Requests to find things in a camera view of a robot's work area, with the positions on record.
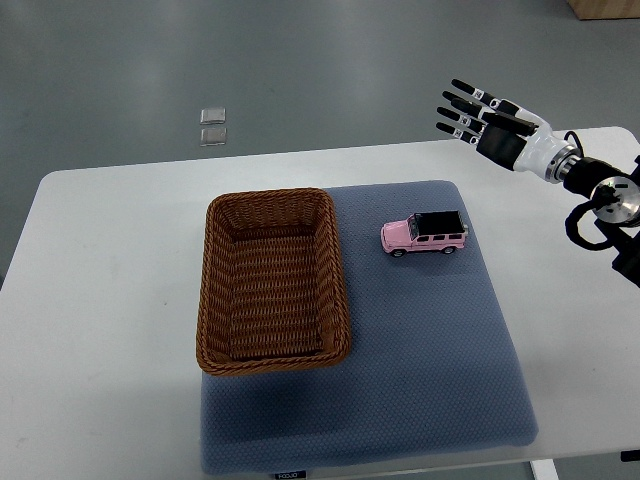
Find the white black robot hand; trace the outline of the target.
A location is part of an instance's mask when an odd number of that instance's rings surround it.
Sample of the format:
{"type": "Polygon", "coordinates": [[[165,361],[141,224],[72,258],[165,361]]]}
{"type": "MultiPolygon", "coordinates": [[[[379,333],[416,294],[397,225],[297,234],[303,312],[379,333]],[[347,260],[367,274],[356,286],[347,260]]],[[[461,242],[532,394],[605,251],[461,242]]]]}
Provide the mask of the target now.
{"type": "Polygon", "coordinates": [[[579,148],[556,136],[540,116],[462,80],[451,85],[443,93],[449,105],[437,109],[442,120],[436,127],[494,164],[558,183],[561,167],[578,158],[579,148]]]}

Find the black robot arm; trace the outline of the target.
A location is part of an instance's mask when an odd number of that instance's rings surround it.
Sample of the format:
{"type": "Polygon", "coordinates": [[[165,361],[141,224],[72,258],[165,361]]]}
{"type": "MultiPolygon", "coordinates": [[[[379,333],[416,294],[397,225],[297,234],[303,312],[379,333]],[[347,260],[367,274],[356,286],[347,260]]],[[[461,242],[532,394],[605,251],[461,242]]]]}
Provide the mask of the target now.
{"type": "Polygon", "coordinates": [[[586,199],[565,219],[568,239],[588,251],[615,249],[612,269],[638,285],[639,235],[627,231],[639,227],[639,170],[627,174],[600,160],[570,156],[557,177],[566,190],[586,199]],[[595,216],[594,226],[604,236],[600,242],[580,233],[579,222],[587,213],[595,216]]]}

